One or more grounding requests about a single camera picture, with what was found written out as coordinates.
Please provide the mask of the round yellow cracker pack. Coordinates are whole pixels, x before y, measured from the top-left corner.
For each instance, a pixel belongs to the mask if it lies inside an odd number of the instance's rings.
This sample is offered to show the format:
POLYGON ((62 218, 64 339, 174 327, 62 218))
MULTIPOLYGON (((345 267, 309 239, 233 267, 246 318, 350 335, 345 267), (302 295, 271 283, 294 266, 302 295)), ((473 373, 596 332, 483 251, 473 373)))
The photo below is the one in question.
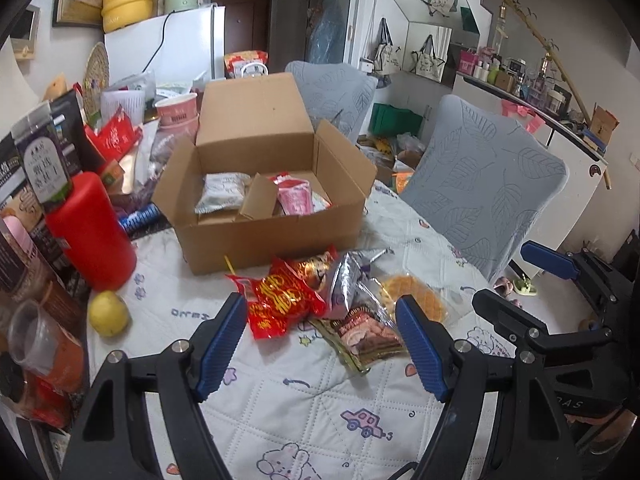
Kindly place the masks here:
POLYGON ((411 296, 425 316, 434 322, 446 318, 445 304, 431 287, 410 274, 396 274, 384 278, 378 284, 378 299, 393 321, 396 320, 396 304, 403 296, 411 296))

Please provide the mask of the brown green snack packet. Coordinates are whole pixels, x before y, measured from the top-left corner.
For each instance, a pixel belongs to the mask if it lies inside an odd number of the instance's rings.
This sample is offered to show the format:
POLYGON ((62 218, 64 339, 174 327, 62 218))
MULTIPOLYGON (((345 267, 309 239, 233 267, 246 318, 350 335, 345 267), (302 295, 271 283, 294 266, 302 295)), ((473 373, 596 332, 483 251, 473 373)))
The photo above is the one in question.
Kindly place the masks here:
POLYGON ((407 351, 394 330, 367 307, 356 307, 342 320, 314 318, 311 325, 353 372, 367 374, 372 364, 407 351))

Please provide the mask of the silver purple snack bag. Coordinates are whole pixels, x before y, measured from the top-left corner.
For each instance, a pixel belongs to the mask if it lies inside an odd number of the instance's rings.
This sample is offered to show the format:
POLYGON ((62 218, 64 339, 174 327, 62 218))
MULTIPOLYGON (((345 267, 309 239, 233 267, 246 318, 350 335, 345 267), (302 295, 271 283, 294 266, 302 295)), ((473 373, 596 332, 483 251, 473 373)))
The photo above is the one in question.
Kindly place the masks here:
POLYGON ((360 249, 344 252, 331 264, 321 297, 326 302, 323 318, 342 320, 355 307, 358 292, 371 273, 373 263, 391 254, 390 248, 360 249))

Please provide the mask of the red yellow snack bag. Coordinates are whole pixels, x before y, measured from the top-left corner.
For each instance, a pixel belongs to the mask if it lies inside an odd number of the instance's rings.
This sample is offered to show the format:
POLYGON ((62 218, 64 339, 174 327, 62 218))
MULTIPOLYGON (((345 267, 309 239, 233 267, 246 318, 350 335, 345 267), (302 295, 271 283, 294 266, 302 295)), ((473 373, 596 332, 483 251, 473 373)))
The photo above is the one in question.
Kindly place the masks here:
POLYGON ((333 245, 322 254, 303 260, 274 258, 263 278, 227 274, 248 304, 248 326, 255 339, 284 336, 290 328, 310 316, 324 318, 331 312, 323 289, 337 262, 333 245))

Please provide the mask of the pink snack packet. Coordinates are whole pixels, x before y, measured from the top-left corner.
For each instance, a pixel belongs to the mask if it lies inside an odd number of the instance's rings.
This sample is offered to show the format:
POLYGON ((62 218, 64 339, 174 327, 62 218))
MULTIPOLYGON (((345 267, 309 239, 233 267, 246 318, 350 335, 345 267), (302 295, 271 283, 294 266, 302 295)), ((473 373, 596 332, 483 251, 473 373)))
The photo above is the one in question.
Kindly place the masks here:
POLYGON ((278 203, 287 216, 309 216, 332 206, 326 198, 314 192, 311 183, 290 174, 277 174, 270 180, 278 188, 278 203))

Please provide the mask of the yellow green lollipop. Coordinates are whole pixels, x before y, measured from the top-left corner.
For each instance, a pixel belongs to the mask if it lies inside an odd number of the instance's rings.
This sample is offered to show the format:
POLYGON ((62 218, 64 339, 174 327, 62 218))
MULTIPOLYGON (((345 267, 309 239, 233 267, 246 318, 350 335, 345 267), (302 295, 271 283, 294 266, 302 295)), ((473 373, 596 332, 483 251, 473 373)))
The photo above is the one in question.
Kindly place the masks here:
POLYGON ((234 270, 234 267, 232 266, 232 263, 229 259, 229 257, 227 255, 224 255, 224 262, 226 263, 227 269, 229 271, 229 273, 231 275, 236 275, 236 272, 234 270))

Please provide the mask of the white bread snack bag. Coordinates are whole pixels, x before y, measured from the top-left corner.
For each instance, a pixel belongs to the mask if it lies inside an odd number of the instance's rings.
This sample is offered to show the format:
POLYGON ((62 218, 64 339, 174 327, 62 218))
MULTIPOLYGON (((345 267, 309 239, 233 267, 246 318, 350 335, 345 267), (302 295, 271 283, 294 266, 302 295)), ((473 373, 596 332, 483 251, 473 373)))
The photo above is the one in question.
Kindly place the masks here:
POLYGON ((203 192, 194 207, 196 214, 213 214, 222 210, 239 210, 252 178, 242 172, 206 174, 203 192))

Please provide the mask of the clear plastic cup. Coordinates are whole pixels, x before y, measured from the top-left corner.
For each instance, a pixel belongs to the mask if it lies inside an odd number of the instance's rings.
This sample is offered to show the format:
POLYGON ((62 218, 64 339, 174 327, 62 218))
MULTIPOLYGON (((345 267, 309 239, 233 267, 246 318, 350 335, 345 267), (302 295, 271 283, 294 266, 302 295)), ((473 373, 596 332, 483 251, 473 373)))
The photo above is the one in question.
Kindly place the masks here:
POLYGON ((10 355, 16 364, 46 377, 54 369, 61 335, 58 323, 34 300, 26 300, 9 326, 10 355))

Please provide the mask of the near grey chair cover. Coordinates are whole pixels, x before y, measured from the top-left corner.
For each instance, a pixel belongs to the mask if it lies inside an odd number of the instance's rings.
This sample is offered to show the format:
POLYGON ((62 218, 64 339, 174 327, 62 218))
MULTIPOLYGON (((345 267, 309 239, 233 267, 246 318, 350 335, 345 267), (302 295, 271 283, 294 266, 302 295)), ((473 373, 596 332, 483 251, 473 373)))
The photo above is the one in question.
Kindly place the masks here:
POLYGON ((567 180, 527 177, 515 157, 546 154, 520 124, 448 94, 437 107, 430 142, 400 193, 489 281, 508 265, 533 223, 567 180))

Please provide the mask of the white quilted tablecloth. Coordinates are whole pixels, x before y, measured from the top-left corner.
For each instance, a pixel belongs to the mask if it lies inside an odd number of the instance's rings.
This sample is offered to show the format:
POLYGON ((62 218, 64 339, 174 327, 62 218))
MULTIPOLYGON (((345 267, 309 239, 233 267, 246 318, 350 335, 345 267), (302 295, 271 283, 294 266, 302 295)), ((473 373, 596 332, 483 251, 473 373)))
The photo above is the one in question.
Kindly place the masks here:
MULTIPOLYGON (((512 344, 472 309, 484 276, 385 185, 367 199, 359 245, 384 250, 373 269, 379 278, 409 274, 439 292, 451 336, 512 356, 512 344)), ((233 292, 224 274, 193 274, 171 230, 134 247, 136 270, 119 292, 130 324, 114 339, 88 333, 91 373, 112 350, 145 356, 191 336, 233 292)), ((302 323, 279 339, 245 334, 202 411, 234 478, 385 479, 422 455, 442 407, 406 356, 359 374, 302 323)))

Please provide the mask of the red cylindrical canister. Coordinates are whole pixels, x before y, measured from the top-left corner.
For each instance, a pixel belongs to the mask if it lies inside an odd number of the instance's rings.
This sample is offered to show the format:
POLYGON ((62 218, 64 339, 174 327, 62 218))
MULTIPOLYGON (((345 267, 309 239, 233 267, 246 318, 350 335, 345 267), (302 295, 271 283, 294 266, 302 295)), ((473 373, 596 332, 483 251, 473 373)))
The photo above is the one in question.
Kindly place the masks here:
POLYGON ((134 245, 97 174, 76 174, 72 185, 62 205, 46 214, 47 226, 92 289, 120 289, 137 265, 134 245))

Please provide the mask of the purple label jar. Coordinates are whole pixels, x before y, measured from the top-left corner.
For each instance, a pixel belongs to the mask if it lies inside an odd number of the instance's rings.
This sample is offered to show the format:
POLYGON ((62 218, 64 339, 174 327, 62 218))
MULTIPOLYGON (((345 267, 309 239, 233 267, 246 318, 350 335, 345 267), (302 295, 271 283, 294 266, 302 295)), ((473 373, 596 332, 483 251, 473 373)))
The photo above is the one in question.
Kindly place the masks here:
POLYGON ((42 102, 11 128, 26 178, 45 214, 60 208, 73 189, 48 103, 42 102))

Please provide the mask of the red foil packet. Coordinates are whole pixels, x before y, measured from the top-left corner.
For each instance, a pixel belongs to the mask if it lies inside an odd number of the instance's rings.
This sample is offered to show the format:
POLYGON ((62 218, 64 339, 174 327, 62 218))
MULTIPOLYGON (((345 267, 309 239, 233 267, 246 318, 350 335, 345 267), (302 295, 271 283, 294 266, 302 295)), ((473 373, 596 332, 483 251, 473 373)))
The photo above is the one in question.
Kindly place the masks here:
POLYGON ((135 126, 119 105, 100 130, 85 125, 85 134, 106 162, 119 162, 141 140, 142 128, 135 126))

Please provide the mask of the brown cardboard box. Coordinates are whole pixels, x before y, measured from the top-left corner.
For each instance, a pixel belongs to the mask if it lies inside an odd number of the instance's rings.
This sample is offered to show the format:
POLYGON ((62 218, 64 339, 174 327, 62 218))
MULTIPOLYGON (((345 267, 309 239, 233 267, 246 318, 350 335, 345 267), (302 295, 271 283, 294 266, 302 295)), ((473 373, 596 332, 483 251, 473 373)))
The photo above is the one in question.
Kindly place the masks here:
POLYGON ((177 142, 153 202, 190 270, 202 275, 229 263, 243 269, 355 247, 375 178, 375 166, 340 130, 327 120, 311 122, 294 77, 280 73, 206 84, 196 139, 177 142), (222 172, 252 179, 244 206, 197 214, 205 177, 222 172), (330 208, 279 214, 272 180, 278 174, 308 181, 330 208))

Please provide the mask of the pink paper cup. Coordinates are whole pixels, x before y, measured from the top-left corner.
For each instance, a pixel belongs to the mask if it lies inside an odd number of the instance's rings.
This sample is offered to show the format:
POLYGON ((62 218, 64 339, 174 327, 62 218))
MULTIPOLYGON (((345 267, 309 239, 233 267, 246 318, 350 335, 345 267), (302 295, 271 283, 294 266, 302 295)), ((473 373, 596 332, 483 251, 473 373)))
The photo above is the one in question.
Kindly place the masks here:
POLYGON ((163 99, 155 104, 160 118, 158 128, 169 133, 195 134, 200 125, 198 95, 190 92, 182 96, 163 99))

